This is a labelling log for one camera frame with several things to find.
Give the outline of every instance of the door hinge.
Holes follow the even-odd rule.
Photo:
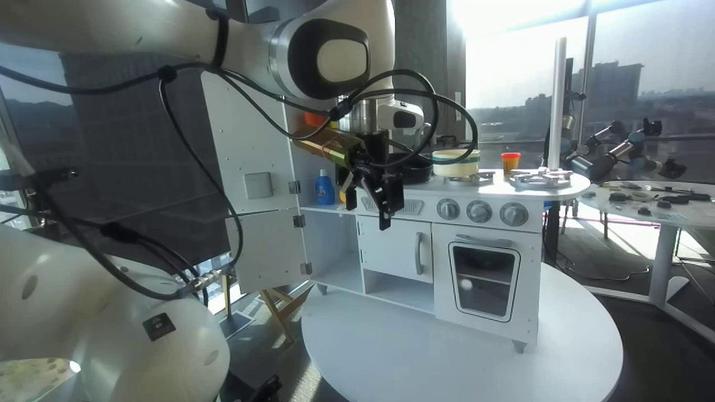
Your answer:
[[[312,263],[300,264],[300,273],[303,275],[312,275]]]
[[[288,182],[288,192],[290,194],[300,194],[300,180]]]
[[[293,227],[305,227],[305,215],[293,215]]]

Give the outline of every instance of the toy kitchen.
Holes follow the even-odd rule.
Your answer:
[[[404,208],[380,230],[361,189],[353,210],[317,203],[311,187],[321,170],[334,175],[330,161],[272,132],[217,77],[202,81],[225,191],[241,214],[242,293],[313,280],[326,297],[345,291],[418,310],[511,339],[518,352],[536,342],[544,202],[578,197],[588,179],[500,170],[444,177],[435,165],[426,182],[404,186]],[[288,108],[257,99],[296,128]],[[226,226],[236,250],[233,219]]]

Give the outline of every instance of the orange cup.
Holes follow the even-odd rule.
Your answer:
[[[520,152],[504,152],[501,155],[501,164],[504,168],[504,175],[509,176],[511,171],[519,168]]]

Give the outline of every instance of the white table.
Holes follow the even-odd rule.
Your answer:
[[[623,365],[602,304],[542,264],[539,332],[524,354],[510,340],[328,288],[303,307],[305,346],[349,401],[606,401]]]
[[[664,188],[671,186],[674,189],[694,190],[695,192],[704,192],[715,197],[715,185],[704,185],[696,183],[684,182],[662,182],[650,180],[630,180],[629,182],[643,187],[642,190],[629,190],[621,188],[618,192],[624,194],[632,194],[633,192],[645,192],[648,195],[660,194],[660,197],[667,195],[679,195],[671,192],[649,192],[645,190],[645,186]],[[609,182],[610,185],[620,185],[622,182]],[[668,313],[671,317],[677,319],[687,325],[697,333],[715,343],[715,331],[702,325],[700,322],[691,316],[683,313],[679,309],[668,304],[668,300],[675,295],[680,289],[688,283],[688,278],[675,276],[671,278],[671,266],[673,265],[673,250],[675,248],[676,236],[679,227],[695,227],[699,229],[715,230],[715,204],[709,201],[690,201],[686,205],[673,204],[670,210],[658,208],[656,201],[652,202],[632,202],[626,204],[617,204],[608,201],[611,189],[592,185],[590,191],[596,193],[593,198],[581,196],[578,201],[589,207],[597,208],[601,212],[608,214],[630,217],[636,220],[646,222],[657,222],[661,224],[660,234],[658,236],[658,245],[656,249],[656,259],[653,263],[653,271],[651,273],[651,287],[648,295],[639,295],[636,293],[621,292],[618,290],[610,290],[587,286],[587,288],[596,294],[607,295],[625,300],[633,300],[638,302],[651,303],[656,307]],[[640,215],[638,209],[640,207],[648,207],[652,215]]]

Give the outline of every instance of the floor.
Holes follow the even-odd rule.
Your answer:
[[[610,240],[603,239],[598,213],[582,207],[579,217],[567,220],[560,251],[560,265],[569,266],[591,277],[623,278],[629,272],[643,270],[652,263],[658,230],[652,226],[634,226],[611,221]],[[694,240],[683,236],[680,255],[704,254]],[[690,271],[715,297],[715,275],[694,266]],[[680,267],[674,274],[685,275]],[[617,290],[647,293],[648,274],[632,275],[628,281],[587,280],[570,273],[579,282]],[[639,401],[715,401],[715,347],[675,320],[648,305],[610,298],[599,298],[613,316],[623,339],[624,365],[613,402]],[[715,328],[715,308],[693,285],[687,285],[672,300],[678,308],[699,317]],[[277,374],[283,388],[284,402],[340,402],[345,399],[326,383],[310,362],[302,341],[288,345],[270,320],[265,305],[252,296],[236,306],[255,316],[255,322],[230,341],[231,371],[253,387]],[[300,337],[300,311],[290,323]]]

